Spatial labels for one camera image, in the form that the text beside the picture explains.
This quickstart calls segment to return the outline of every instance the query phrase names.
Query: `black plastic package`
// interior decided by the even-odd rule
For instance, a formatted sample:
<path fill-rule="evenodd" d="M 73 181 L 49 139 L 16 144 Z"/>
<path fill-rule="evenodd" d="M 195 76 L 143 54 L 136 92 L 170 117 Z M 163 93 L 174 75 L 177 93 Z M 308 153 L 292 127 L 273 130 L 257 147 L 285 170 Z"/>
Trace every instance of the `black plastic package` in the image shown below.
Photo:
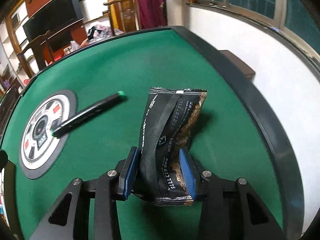
<path fill-rule="evenodd" d="M 145 192 L 157 205 L 189 205 L 179 164 L 179 149 L 189 147 L 206 90 L 151 88 L 144 112 L 139 148 L 140 176 Z M 146 196 L 136 194 L 142 199 Z"/>

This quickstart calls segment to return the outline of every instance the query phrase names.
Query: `window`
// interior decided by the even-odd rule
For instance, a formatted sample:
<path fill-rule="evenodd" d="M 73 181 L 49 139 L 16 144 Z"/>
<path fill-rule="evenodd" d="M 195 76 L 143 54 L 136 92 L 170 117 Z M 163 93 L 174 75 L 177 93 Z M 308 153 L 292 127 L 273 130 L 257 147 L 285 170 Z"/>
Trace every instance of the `window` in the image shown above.
<path fill-rule="evenodd" d="M 312 55 L 320 67 L 320 31 L 300 0 L 189 0 L 191 3 L 240 13 L 275 27 L 280 34 Z"/>

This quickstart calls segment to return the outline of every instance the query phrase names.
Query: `gold wave pattern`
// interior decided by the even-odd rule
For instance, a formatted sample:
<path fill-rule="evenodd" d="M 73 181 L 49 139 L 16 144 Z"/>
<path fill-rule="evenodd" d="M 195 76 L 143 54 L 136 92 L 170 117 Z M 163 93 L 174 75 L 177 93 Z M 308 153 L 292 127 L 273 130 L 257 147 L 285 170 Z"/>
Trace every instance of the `gold wave pattern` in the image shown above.
<path fill-rule="evenodd" d="M 207 98 L 207 92 L 202 92 L 201 96 L 200 96 L 200 100 L 199 103 L 196 104 L 195 109 L 193 110 L 191 116 L 188 119 L 188 123 L 181 128 L 181 133 L 178 134 L 177 136 L 177 142 L 175 144 L 174 150 L 172 152 L 172 159 L 174 160 L 171 163 L 171 167 L 172 169 L 176 172 L 176 178 L 177 181 L 180 182 L 181 187 L 183 188 L 183 190 L 185 190 L 186 195 L 189 195 L 188 191 L 187 191 L 187 186 L 186 186 L 186 182 L 183 178 L 182 172 L 181 172 L 181 168 L 180 168 L 180 164 L 179 164 L 179 158 L 178 158 L 178 152 L 180 148 L 183 148 L 188 141 L 188 138 L 190 137 L 190 127 L 197 121 L 202 105 L 204 103 L 204 100 Z M 183 204 L 184 206 L 190 206 L 193 203 L 193 200 L 191 198 L 191 196 L 189 196 L 189 199 L 186 200 L 186 202 Z"/>

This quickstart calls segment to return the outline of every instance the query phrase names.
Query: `metal screw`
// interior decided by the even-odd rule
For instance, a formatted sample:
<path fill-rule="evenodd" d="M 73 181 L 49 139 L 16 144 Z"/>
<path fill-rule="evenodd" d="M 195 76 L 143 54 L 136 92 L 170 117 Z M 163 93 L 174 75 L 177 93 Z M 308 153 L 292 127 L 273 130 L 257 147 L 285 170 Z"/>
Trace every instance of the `metal screw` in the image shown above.
<path fill-rule="evenodd" d="M 240 179 L 238 179 L 238 182 L 239 182 L 241 185 L 247 184 L 247 180 L 246 180 L 245 178 L 240 178 Z"/>
<path fill-rule="evenodd" d="M 108 171 L 107 174 L 108 174 L 109 177 L 113 177 L 113 176 L 117 175 L 117 172 L 115 170 L 111 170 L 111 171 Z"/>
<path fill-rule="evenodd" d="M 73 185 L 78 185 L 81 181 L 82 181 L 82 179 L 80 179 L 80 178 L 75 178 L 75 179 L 73 179 L 72 184 L 73 184 Z"/>
<path fill-rule="evenodd" d="M 202 175 L 205 177 L 211 177 L 212 173 L 211 171 L 202 171 Z"/>

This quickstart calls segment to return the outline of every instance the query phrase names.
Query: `television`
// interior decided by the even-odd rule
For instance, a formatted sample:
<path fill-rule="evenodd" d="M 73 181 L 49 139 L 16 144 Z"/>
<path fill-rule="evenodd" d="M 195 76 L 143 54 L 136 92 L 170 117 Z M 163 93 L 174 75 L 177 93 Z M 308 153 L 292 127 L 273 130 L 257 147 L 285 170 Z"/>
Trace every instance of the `television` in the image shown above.
<path fill-rule="evenodd" d="M 79 0 L 51 0 L 23 25 L 23 29 L 27 39 L 32 41 L 48 30 L 56 33 L 82 19 Z"/>

